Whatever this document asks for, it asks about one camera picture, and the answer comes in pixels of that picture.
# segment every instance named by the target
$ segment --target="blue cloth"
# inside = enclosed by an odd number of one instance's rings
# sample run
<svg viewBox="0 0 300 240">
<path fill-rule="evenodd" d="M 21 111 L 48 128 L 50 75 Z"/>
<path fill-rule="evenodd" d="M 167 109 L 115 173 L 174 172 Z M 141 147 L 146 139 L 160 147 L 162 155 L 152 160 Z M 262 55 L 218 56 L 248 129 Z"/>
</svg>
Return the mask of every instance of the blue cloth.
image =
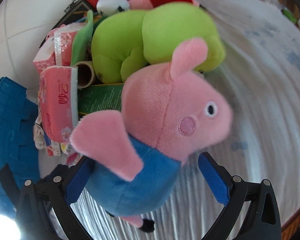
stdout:
<svg viewBox="0 0 300 240">
<path fill-rule="evenodd" d="M 26 88 L 7 77 L 0 79 L 0 169 L 7 163 L 17 186 L 40 179 L 33 125 L 38 106 L 26 99 Z M 13 204 L 0 185 L 0 215 L 15 218 Z"/>
<path fill-rule="evenodd" d="M 181 162 L 129 138 L 144 162 L 135 179 L 126 182 L 96 162 L 86 185 L 96 202 L 114 216 L 140 215 L 159 208 L 169 197 L 181 168 Z"/>
</svg>

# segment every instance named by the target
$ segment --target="green plush toy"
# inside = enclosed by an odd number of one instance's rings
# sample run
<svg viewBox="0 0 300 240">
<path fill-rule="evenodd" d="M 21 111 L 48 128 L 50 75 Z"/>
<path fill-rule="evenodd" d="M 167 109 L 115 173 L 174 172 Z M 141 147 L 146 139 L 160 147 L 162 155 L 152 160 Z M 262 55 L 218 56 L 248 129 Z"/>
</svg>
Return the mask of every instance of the green plush toy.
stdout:
<svg viewBox="0 0 300 240">
<path fill-rule="evenodd" d="M 105 19 L 96 29 L 91 52 L 98 78 L 106 84 L 125 82 L 150 63 L 170 62 L 183 41 L 201 37 L 208 45 L 207 60 L 198 71 L 222 63 L 225 48 L 211 17 L 190 3 L 168 3 L 152 10 L 129 10 Z"/>
</svg>

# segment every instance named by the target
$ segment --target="white tiled wall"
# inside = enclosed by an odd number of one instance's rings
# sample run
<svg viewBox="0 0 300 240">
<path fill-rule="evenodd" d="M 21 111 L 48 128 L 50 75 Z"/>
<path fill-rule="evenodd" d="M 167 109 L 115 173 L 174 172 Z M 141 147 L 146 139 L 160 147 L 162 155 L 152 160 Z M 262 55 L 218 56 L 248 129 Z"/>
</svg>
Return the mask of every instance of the white tiled wall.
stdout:
<svg viewBox="0 0 300 240">
<path fill-rule="evenodd" d="M 0 5 L 0 78 L 7 76 L 36 97 L 39 75 L 32 60 L 41 41 L 73 0 L 4 0 Z"/>
</svg>

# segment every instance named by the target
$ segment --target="green card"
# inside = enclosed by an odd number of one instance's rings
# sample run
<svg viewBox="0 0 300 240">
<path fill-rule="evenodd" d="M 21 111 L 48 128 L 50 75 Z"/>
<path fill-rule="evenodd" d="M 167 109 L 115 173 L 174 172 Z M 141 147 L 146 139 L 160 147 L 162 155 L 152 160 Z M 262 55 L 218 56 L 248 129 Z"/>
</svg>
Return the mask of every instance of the green card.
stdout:
<svg viewBox="0 0 300 240">
<path fill-rule="evenodd" d="M 96 85 L 78 91 L 79 114 L 101 110 L 121 111 L 123 84 Z"/>
</svg>

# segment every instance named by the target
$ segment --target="metal screw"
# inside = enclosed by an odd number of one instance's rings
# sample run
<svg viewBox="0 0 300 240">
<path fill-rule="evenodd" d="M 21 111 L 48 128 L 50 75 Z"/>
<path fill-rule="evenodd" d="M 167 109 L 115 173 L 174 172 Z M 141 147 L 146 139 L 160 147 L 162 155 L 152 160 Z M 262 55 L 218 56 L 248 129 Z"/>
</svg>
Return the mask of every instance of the metal screw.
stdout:
<svg viewBox="0 0 300 240">
<path fill-rule="evenodd" d="M 60 176 L 56 176 L 56 177 L 54 177 L 53 181 L 57 183 L 57 182 L 60 182 L 61 179 L 62 178 Z"/>
<path fill-rule="evenodd" d="M 265 179 L 265 180 L 263 181 L 263 184 L 265 184 L 266 186 L 270 186 L 270 185 L 271 185 L 271 182 L 270 182 L 269 180 Z"/>
<path fill-rule="evenodd" d="M 28 187 L 28 186 L 30 186 L 30 185 L 31 185 L 31 180 L 28 179 L 28 180 L 25 182 L 25 186 Z"/>
<path fill-rule="evenodd" d="M 234 182 L 241 182 L 241 178 L 239 176 L 233 176 Z"/>
</svg>

